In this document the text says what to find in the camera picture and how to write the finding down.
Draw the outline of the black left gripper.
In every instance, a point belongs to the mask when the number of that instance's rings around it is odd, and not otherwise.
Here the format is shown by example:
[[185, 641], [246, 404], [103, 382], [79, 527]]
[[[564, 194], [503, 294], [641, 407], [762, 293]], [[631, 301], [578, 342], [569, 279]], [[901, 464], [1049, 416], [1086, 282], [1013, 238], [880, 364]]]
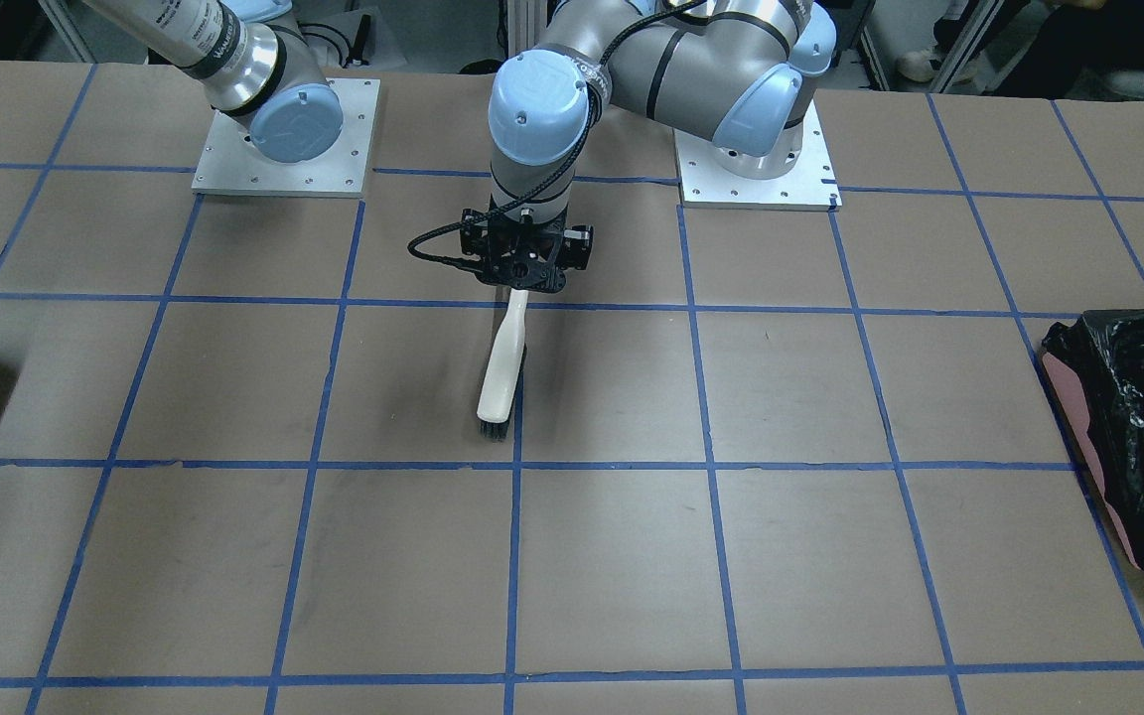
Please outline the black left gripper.
[[585, 270], [594, 227], [566, 223], [567, 212], [545, 223], [463, 209], [460, 251], [464, 271], [480, 283], [554, 294], [566, 288], [567, 270]]

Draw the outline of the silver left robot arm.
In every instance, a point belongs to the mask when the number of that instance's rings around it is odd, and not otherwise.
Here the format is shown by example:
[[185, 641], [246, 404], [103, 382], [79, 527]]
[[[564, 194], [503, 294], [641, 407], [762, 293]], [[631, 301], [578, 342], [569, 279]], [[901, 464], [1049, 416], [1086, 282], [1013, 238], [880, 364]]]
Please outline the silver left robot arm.
[[807, 159], [818, 79], [839, 27], [811, 1], [561, 1], [539, 43], [505, 61], [488, 103], [488, 209], [451, 227], [440, 264], [483, 284], [557, 293], [591, 256], [591, 227], [567, 221], [569, 186], [591, 127], [621, 108], [693, 136], [704, 172], [780, 189]]

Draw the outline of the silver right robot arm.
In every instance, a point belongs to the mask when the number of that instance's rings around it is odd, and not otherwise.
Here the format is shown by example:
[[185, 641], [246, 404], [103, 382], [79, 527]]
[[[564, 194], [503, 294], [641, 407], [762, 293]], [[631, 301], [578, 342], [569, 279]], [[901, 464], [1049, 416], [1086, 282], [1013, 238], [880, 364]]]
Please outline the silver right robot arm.
[[260, 154], [303, 162], [336, 144], [344, 110], [291, 1], [90, 1], [90, 8], [202, 85]]

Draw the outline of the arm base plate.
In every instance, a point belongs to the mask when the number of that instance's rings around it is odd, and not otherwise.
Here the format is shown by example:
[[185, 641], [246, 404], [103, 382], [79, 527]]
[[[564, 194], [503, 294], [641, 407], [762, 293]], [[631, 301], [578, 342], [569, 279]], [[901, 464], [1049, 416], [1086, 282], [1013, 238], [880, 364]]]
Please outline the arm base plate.
[[673, 132], [681, 202], [688, 208], [835, 212], [843, 200], [813, 101], [766, 157], [736, 153]]
[[192, 190], [362, 199], [379, 96], [376, 78], [331, 78], [276, 94], [248, 121], [217, 110]]

